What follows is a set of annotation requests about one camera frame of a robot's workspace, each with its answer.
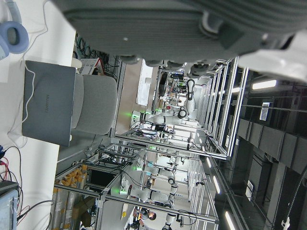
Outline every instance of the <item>gray laptop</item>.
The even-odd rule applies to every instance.
[[[36,76],[23,135],[69,146],[76,69],[36,61],[26,61],[26,65]],[[32,79],[33,73],[25,70],[23,119],[25,104],[32,93]]]

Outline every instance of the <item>laptop logo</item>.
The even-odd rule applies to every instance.
[[[49,94],[46,95],[45,113],[49,112]]]

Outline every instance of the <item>office chair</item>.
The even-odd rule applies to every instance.
[[[286,48],[307,27],[299,0],[53,0],[96,50],[126,63],[204,64]]]
[[[71,128],[106,134],[114,120],[117,84],[108,76],[76,74]]]

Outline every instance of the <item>robotic arm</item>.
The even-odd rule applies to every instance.
[[[138,159],[138,168],[143,167],[144,162],[141,159]],[[175,184],[175,178],[174,178],[174,169],[172,170],[172,172],[168,169],[161,169],[158,167],[149,167],[149,166],[145,166],[143,169],[145,172],[149,172],[152,175],[162,175],[162,176],[166,176],[168,178],[168,182],[173,185]]]
[[[177,116],[172,116],[169,113],[161,113],[158,115],[145,114],[142,121],[149,121],[157,124],[173,124],[179,125],[182,122],[182,119],[187,117],[194,111],[195,102],[194,102],[194,86],[195,81],[190,79],[187,81],[187,100],[186,106],[181,107]]]
[[[160,193],[160,192],[148,189],[148,188],[141,190],[135,186],[132,186],[129,195],[138,197],[143,202],[146,202],[148,199],[150,199],[153,201],[163,203],[164,207],[173,208],[174,196],[177,192],[177,189],[178,189],[177,185],[172,185],[169,196],[167,196],[163,193]],[[169,227],[174,222],[175,218],[176,218],[175,214],[168,213],[166,216],[165,225],[163,226],[162,230],[169,230]]]

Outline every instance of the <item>white cable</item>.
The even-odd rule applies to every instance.
[[[35,37],[35,39],[33,40],[32,44],[29,46],[29,48],[24,52],[24,54],[23,54],[23,56],[22,56],[22,62],[21,62],[21,63],[24,62],[24,65],[25,65],[26,70],[29,71],[29,72],[31,72],[31,73],[33,74],[33,79],[32,79],[32,93],[31,93],[30,98],[28,99],[28,101],[27,101],[26,104],[25,104],[26,116],[25,116],[25,118],[22,120],[22,122],[19,123],[17,126],[15,126],[15,128],[12,128],[12,129],[8,132],[8,134],[11,133],[11,132],[13,132],[17,127],[19,127],[19,126],[20,126],[23,122],[25,122],[26,119],[28,118],[28,104],[29,104],[29,102],[30,102],[30,100],[32,99],[33,94],[34,94],[35,73],[34,73],[33,71],[29,70],[29,68],[27,67],[27,65],[26,65],[26,63],[25,63],[24,56],[25,56],[25,55],[27,54],[27,52],[32,48],[32,46],[34,45],[34,43],[35,43],[35,41],[37,40],[37,38],[38,38],[39,36],[41,36],[41,35],[43,35],[43,34],[45,34],[45,33],[48,32],[48,26],[47,26],[47,22],[46,22],[45,5],[46,5],[46,3],[49,2],[49,1],[50,1],[50,0],[45,0],[44,3],[43,3],[43,14],[44,14],[44,22],[45,22],[44,28],[46,28],[46,30],[45,30],[44,32],[40,33],[39,35],[37,35],[37,36]],[[22,146],[18,146],[18,145],[15,143],[15,141],[13,141],[13,140],[12,140],[12,142],[15,144],[15,146],[17,146],[18,148],[21,149],[21,148],[23,148],[23,147],[26,145],[27,139],[26,139],[26,142],[25,142]]]
[[[30,73],[33,74],[33,79],[32,79],[32,93],[31,93],[31,96],[29,97],[28,101],[27,101],[26,104],[25,104],[25,114],[26,114],[26,115],[25,115],[25,118],[23,119],[23,121],[21,122],[21,124],[22,124],[23,122],[25,122],[26,119],[28,118],[28,104],[29,104],[29,102],[30,102],[30,100],[32,99],[33,94],[34,94],[34,80],[35,80],[35,76],[36,76],[35,72],[29,70],[26,64],[24,64],[24,65],[25,65],[25,68],[27,69],[27,71],[29,71]]]

